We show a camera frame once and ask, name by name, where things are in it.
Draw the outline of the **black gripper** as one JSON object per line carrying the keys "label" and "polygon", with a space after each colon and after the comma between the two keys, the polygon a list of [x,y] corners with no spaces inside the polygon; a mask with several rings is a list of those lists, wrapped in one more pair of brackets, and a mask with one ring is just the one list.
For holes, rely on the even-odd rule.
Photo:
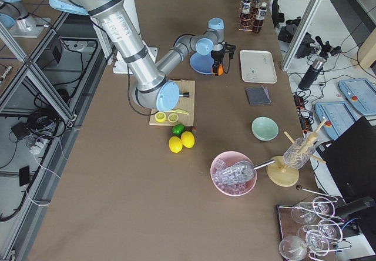
{"label": "black gripper", "polygon": [[211,57],[213,58],[212,74],[220,75],[220,64],[223,63],[224,59],[224,49],[221,50],[212,50]]}

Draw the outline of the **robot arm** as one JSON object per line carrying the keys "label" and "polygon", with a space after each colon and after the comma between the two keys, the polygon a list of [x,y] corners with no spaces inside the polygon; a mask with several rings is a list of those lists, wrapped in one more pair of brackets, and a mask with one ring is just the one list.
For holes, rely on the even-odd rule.
{"label": "robot arm", "polygon": [[224,21],[212,18],[202,35],[182,35],[169,52],[155,62],[133,21],[124,7],[135,0],[49,0],[52,8],[97,19],[136,78],[131,87],[132,98],[139,106],[167,112],[176,107],[180,98],[176,82],[168,74],[190,52],[200,55],[224,54]]}

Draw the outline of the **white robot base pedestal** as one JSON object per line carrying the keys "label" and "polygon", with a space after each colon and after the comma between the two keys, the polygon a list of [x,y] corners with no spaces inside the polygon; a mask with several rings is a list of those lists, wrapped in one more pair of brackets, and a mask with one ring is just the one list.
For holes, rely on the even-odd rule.
{"label": "white robot base pedestal", "polygon": [[120,35],[115,44],[118,53],[114,73],[133,74],[144,79],[155,75],[154,57],[140,35],[135,0],[123,0],[120,10],[122,16],[119,18]]}

